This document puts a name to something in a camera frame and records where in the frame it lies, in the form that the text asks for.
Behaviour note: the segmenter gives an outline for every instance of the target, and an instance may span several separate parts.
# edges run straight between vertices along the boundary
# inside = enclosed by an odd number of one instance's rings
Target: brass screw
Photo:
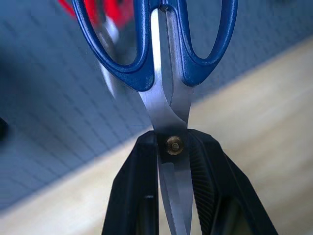
[[[183,143],[181,139],[177,136],[171,136],[166,141],[166,152],[171,155],[177,155],[182,152],[183,150]]]

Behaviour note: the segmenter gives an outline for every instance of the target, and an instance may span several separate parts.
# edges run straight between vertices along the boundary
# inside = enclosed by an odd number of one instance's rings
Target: blurry background
[[[213,46],[220,7],[188,1],[199,56]],[[231,43],[195,101],[312,34],[311,0],[239,0]],[[56,0],[1,2],[0,118],[9,125],[0,143],[2,212],[150,125],[136,93],[111,97],[78,23]]]

